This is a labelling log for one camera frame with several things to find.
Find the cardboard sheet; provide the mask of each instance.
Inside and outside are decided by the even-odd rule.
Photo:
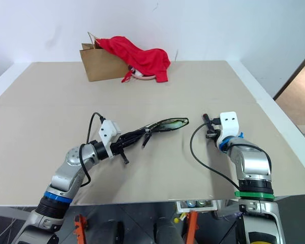
[[[169,117],[188,117],[180,130],[154,135],[120,157],[101,161],[73,204],[230,199],[234,188],[191,156],[190,136],[203,123],[236,111],[245,137],[272,159],[276,196],[305,194],[305,168],[226,62],[176,62],[169,82],[121,79],[88,82],[82,63],[34,63],[0,97],[0,205],[37,205],[67,151],[85,142],[98,111],[125,133]],[[99,120],[91,139],[98,139]],[[207,143],[193,144],[206,164],[236,181],[234,165]]]

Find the white wall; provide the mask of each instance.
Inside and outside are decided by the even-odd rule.
[[[87,31],[172,60],[239,59],[273,96],[305,58],[305,0],[0,0],[0,74],[80,60]]]

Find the brown paper bag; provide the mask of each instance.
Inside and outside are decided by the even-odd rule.
[[[128,65],[118,56],[94,45],[92,34],[88,33],[91,44],[82,44],[81,59],[89,81],[108,80],[124,77]]]

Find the green ring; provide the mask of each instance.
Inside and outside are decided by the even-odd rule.
[[[264,193],[264,192],[235,192],[236,197],[259,197],[259,198],[269,198],[274,199],[273,194]]]

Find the red cloth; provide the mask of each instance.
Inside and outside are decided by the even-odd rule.
[[[170,65],[167,53],[163,49],[141,50],[125,37],[96,39],[100,47],[124,60],[144,75],[156,75],[157,82],[168,81],[167,68]],[[130,79],[129,72],[122,82]]]

